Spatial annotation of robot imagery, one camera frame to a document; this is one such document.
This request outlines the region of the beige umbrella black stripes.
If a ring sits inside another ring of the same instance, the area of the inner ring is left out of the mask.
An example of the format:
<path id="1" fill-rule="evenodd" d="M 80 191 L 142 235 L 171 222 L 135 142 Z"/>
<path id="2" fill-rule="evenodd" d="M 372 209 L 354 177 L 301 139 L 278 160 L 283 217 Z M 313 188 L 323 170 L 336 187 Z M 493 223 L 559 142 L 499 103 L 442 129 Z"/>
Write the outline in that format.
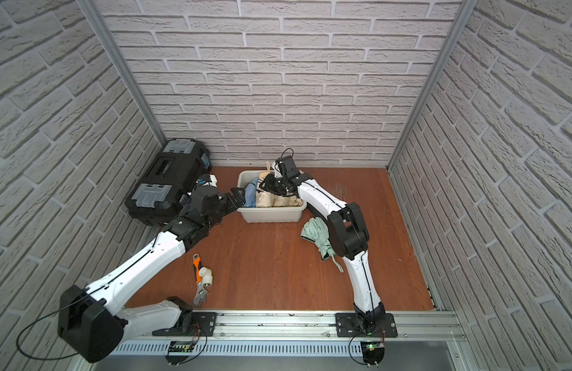
<path id="1" fill-rule="evenodd" d="M 258 208 L 269 208 L 273 206 L 275 195 L 269 192 L 272 171 L 270 162 L 266 163 L 267 169 L 259 174 L 256 185 L 256 206 Z"/>

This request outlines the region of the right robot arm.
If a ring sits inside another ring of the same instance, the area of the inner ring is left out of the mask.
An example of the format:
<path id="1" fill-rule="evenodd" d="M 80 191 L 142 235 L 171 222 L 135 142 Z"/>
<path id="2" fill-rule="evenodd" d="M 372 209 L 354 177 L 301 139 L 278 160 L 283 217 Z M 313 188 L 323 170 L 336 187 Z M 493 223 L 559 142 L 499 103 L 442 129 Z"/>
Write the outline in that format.
<path id="1" fill-rule="evenodd" d="M 277 196 L 296 196 L 326 222 L 329 243 L 344 262 L 354 293 L 358 327 L 368 334 L 384 320 L 386 310 L 377 293 L 369 267 L 369 232 L 361 208 L 338 199 L 303 173 L 292 156 L 283 155 L 271 165 L 273 176 L 261 182 L 261 189 Z"/>

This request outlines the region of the white plastic storage box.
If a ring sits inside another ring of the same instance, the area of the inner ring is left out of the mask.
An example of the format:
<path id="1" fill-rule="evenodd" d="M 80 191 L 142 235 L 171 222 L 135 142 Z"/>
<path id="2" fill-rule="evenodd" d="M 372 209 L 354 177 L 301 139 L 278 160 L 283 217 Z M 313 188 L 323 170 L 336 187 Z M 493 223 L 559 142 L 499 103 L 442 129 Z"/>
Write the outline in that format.
<path id="1" fill-rule="evenodd" d="M 238 188 L 245 188 L 254 178 L 258 177 L 262 170 L 246 170 L 239 174 Z M 307 203 L 304 201 L 299 207 L 267 207 L 267 208 L 239 208 L 237 211 L 249 224 L 257 223 L 296 223 L 306 210 Z"/>

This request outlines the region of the mint green umbrella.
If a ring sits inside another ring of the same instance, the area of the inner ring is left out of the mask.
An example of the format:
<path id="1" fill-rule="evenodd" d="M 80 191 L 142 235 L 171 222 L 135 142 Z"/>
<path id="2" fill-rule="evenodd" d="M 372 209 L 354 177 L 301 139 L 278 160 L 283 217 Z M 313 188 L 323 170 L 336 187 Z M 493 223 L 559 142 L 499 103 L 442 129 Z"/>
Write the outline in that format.
<path id="1" fill-rule="evenodd" d="M 331 260 L 340 273 L 344 273 L 344 269 L 335 259 L 335 251 L 329 240 L 329 228 L 320 217 L 312 217 L 301 230 L 301 238 L 305 241 L 313 243 L 320 254 L 322 261 Z"/>

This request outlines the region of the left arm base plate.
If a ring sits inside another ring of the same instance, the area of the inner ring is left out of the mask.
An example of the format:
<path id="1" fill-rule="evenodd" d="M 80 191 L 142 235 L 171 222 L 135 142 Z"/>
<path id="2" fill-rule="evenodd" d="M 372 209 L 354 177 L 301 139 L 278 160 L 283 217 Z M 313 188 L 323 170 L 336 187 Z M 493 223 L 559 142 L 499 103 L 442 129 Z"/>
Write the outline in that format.
<path id="1" fill-rule="evenodd" d="M 194 336 L 199 330 L 213 336 L 217 312 L 185 312 L 180 314 L 175 325 L 152 332 L 153 336 Z"/>

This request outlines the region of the periwinkle blue umbrella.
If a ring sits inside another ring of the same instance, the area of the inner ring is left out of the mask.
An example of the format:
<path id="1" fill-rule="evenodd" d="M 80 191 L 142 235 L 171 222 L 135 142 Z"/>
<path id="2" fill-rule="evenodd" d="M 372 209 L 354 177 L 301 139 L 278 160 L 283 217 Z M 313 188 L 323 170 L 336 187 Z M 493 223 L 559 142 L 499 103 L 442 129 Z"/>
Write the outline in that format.
<path id="1" fill-rule="evenodd" d="M 245 204 L 246 208 L 255 208 L 256 207 L 256 194 L 257 194 L 257 184 L 259 179 L 253 178 L 251 182 L 245 188 Z"/>

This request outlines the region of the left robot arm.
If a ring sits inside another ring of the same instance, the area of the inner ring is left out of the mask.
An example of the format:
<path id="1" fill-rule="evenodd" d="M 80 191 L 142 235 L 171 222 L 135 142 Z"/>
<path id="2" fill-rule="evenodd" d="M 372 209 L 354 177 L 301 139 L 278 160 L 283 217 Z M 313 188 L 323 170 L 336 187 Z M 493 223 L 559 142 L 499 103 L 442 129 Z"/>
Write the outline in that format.
<path id="1" fill-rule="evenodd" d="M 242 188 L 221 193 L 214 185 L 198 185 L 176 218 L 163 225 L 146 247 L 87 287 L 74 285 L 62 293 L 55 311 L 58 336 L 77 356 L 97 363 L 120 343 L 176 325 L 188 309 L 183 301 L 169 298 L 138 309 L 126 309 L 125 305 L 151 278 L 245 202 Z"/>

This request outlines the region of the beige umbrella black handle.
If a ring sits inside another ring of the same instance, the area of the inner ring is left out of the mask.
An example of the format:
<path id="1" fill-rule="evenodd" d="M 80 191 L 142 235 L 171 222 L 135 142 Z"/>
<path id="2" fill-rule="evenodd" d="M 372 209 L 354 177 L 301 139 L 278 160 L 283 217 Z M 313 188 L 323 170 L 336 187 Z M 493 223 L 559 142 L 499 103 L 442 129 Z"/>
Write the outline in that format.
<path id="1" fill-rule="evenodd" d="M 303 201 L 296 196 L 275 196 L 272 207 L 301 207 Z"/>

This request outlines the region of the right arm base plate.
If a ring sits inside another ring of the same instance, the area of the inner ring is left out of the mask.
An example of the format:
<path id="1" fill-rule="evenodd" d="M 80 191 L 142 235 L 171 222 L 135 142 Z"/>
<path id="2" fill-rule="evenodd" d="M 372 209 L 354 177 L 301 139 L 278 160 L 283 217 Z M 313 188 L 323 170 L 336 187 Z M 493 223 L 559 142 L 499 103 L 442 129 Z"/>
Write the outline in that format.
<path id="1" fill-rule="evenodd" d="M 338 312 L 335 314 L 335 329 L 339 338 L 364 336 L 370 338 L 394 339 L 398 337 L 397 324 L 391 313 L 377 314 L 375 318 L 368 315 L 358 317 L 354 312 Z"/>

